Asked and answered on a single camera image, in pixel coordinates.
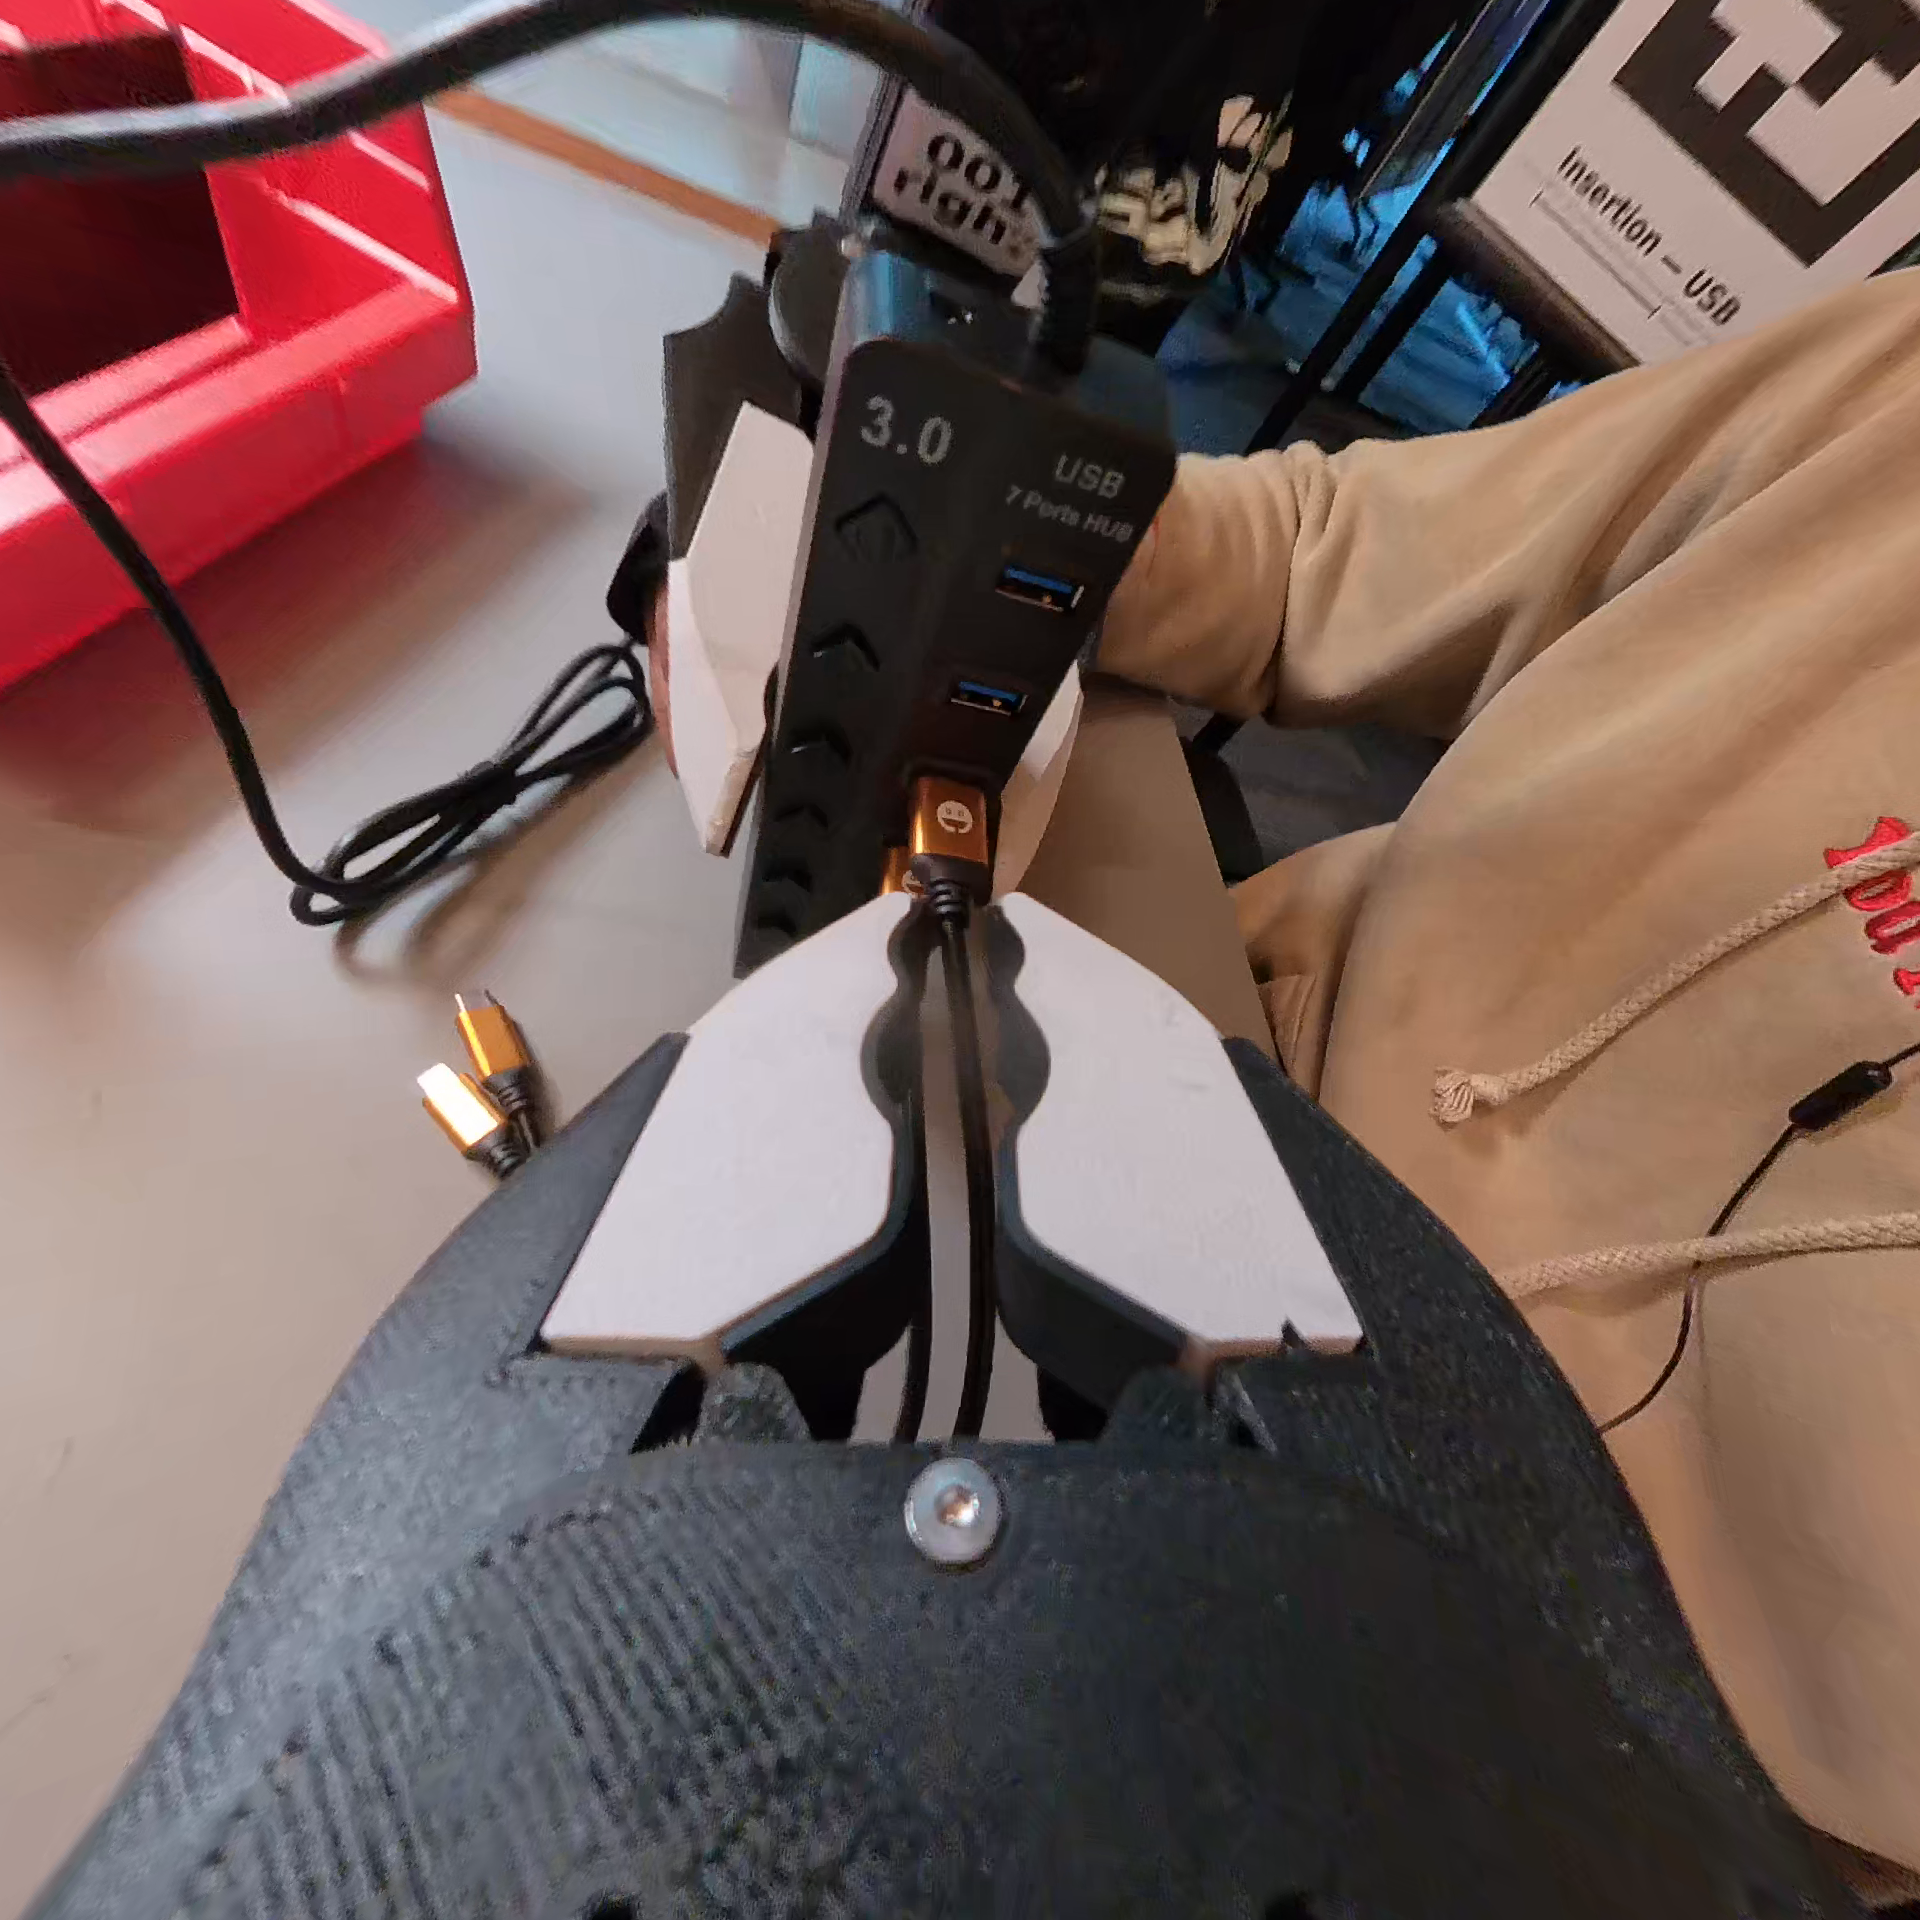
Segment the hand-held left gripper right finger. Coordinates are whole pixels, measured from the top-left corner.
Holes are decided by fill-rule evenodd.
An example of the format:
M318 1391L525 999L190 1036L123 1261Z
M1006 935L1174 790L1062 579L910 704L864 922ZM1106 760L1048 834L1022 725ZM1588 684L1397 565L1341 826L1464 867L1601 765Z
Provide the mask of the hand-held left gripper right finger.
M1150 1371L1366 1356L1253 1100L1285 1072L1025 892L997 898L997 1088L997 1320L1048 1439L1099 1439Z

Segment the red plastic bin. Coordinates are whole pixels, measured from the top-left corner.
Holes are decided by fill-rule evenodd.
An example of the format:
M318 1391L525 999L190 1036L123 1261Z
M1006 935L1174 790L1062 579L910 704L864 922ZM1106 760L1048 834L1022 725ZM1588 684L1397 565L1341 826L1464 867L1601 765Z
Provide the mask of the red plastic bin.
M3 121L284 98L372 54L336 3L3 3ZM159 573L190 579L477 377L423 111L213 175L3 189L3 365ZM135 603L3 423L3 687Z

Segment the framed marker sign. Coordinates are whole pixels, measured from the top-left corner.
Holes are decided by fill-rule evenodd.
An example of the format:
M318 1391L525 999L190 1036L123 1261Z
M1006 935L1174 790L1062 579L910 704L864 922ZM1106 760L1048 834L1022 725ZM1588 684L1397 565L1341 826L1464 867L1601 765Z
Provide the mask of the framed marker sign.
M1918 3L1618 3L1462 201L1607 365L1659 365L1918 242Z

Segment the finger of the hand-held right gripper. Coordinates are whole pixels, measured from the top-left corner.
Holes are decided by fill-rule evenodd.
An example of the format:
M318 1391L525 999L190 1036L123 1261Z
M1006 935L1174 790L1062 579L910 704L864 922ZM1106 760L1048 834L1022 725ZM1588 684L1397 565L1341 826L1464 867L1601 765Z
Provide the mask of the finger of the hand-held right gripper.
M1084 713L1084 673L1069 668L1029 738L997 810L995 898L1029 876L1056 813Z
M666 565L666 718L706 856L732 849L809 541L812 446L742 404L688 552Z

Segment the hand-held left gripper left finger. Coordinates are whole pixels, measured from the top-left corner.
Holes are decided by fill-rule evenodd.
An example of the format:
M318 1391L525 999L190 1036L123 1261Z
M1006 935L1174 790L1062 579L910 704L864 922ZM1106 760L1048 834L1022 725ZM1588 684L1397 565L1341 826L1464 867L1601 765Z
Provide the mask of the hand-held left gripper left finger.
M879 896L765 963L666 1048L577 1249L558 1357L771 1369L816 1439L924 1308L924 924Z

